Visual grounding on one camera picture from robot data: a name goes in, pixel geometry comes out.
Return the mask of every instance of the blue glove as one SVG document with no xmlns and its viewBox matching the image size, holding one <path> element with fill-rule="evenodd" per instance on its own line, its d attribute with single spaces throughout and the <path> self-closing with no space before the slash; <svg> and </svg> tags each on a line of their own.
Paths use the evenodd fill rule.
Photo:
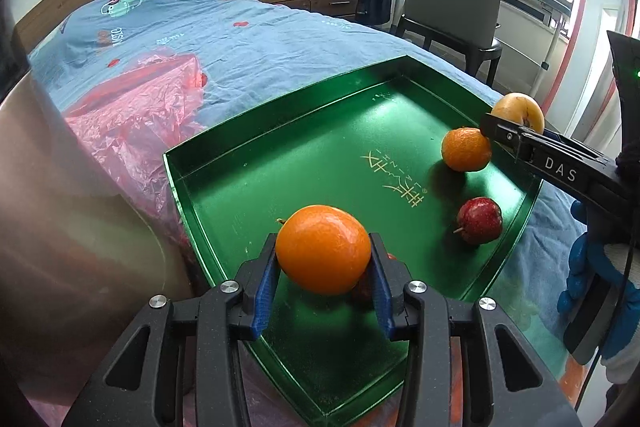
<svg viewBox="0 0 640 427">
<path fill-rule="evenodd" d="M 588 225 L 586 209 L 579 201 L 571 207 L 571 214 Z M 576 239 L 569 253 L 569 277 L 566 290 L 558 299 L 558 312 L 569 314 L 588 290 L 591 277 L 597 273 L 604 280 L 620 288 L 625 272 L 629 245 L 603 245 L 587 240 L 587 234 Z M 640 251 L 634 252 L 624 301 L 614 319 L 609 336 L 602 347 L 602 363 L 611 383 L 626 383 L 640 360 Z"/>
</svg>

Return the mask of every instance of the blue gripper pad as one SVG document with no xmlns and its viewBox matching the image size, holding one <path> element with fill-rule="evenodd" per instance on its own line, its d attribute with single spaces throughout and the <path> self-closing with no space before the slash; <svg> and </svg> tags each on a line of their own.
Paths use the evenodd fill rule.
<svg viewBox="0 0 640 427">
<path fill-rule="evenodd" d="M 378 324 L 380 325 L 383 333 L 385 333 L 385 336 L 390 339 L 394 335 L 396 329 L 392 318 L 393 311 L 391 291 L 385 277 L 383 276 L 380 259 L 374 252 L 372 252 L 367 270 L 369 271 L 373 308 L 376 311 Z"/>
<path fill-rule="evenodd" d="M 271 309 L 273 308 L 273 298 L 278 287 L 278 277 L 280 267 L 277 264 L 276 256 L 271 255 L 264 270 L 262 280 L 255 295 L 254 320 L 251 324 L 251 331 L 254 340 L 260 337 L 264 329 L 269 324 Z"/>
</svg>

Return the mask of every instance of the green metal tray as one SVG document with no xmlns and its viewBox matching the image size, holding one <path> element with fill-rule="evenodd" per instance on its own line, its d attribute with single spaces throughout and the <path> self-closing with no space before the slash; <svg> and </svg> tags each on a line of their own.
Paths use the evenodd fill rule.
<svg viewBox="0 0 640 427">
<path fill-rule="evenodd" d="M 476 299 L 520 237 L 540 188 L 494 147 L 481 172 L 444 166 L 445 133 L 477 126 L 489 106 L 428 66 L 401 57 L 286 94 L 193 137 L 164 157 L 191 244 L 214 285 L 260 253 L 308 204 L 353 214 L 380 232 L 412 275 L 446 296 Z M 500 205 L 504 232 L 479 248 L 452 233 L 464 201 Z M 312 426 L 349 425 L 395 391 L 406 343 L 387 341 L 373 311 L 280 277 L 270 325 L 248 344 Z"/>
</svg>

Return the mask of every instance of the black cable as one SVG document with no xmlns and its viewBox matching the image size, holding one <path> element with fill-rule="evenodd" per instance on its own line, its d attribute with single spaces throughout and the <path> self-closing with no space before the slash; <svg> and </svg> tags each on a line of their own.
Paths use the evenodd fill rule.
<svg viewBox="0 0 640 427">
<path fill-rule="evenodd" d="M 622 301 L 623 301 L 623 299 L 625 297 L 626 284 L 627 284 L 627 282 L 629 280 L 629 274 L 631 273 L 631 265 L 633 264 L 634 248 L 635 248 L 635 245 L 636 245 L 636 241 L 638 240 L 638 222 L 639 221 L 640 221 L 640 208 L 636 206 L 636 209 L 634 210 L 634 215 L 633 215 L 633 222 L 632 222 L 632 229 L 631 229 L 631 240 L 629 241 L 629 251 L 626 254 L 625 273 L 624 273 L 623 278 L 622 278 L 622 285 L 620 286 L 620 291 L 618 292 L 618 299 L 616 300 L 616 306 L 615 306 L 615 308 L 613 308 L 613 314 L 611 315 L 611 320 L 609 321 L 609 326 L 607 327 L 607 332 L 604 334 L 604 341 L 598 347 L 598 350 L 596 352 L 596 356 L 593 359 L 593 362 L 591 362 L 591 366 L 589 368 L 589 372 L 587 373 L 587 377 L 584 379 L 584 382 L 582 384 L 582 388 L 580 389 L 580 394 L 578 395 L 578 400 L 575 402 L 575 410 L 576 411 L 578 410 L 578 407 L 580 407 L 580 404 L 581 404 L 582 399 L 584 397 L 584 393 L 587 390 L 587 386 L 589 384 L 589 381 L 591 380 L 591 377 L 593 376 L 593 372 L 596 369 L 596 365 L 598 364 L 598 361 L 600 360 L 600 352 L 602 351 L 602 346 L 604 346 L 604 344 L 609 339 L 609 333 L 611 332 L 611 328 L 613 327 L 613 323 L 614 323 L 616 317 L 618 316 L 620 308 L 622 307 Z"/>
</svg>

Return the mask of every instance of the red plastic bag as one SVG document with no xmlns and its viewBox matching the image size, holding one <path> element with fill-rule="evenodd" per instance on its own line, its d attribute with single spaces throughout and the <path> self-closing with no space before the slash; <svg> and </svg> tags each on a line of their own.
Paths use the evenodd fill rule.
<svg viewBox="0 0 640 427">
<path fill-rule="evenodd" d="M 195 55 L 157 50 L 95 86 L 63 113 L 136 208 L 186 245 L 162 154 L 204 129 L 194 117 L 206 81 Z"/>
</svg>

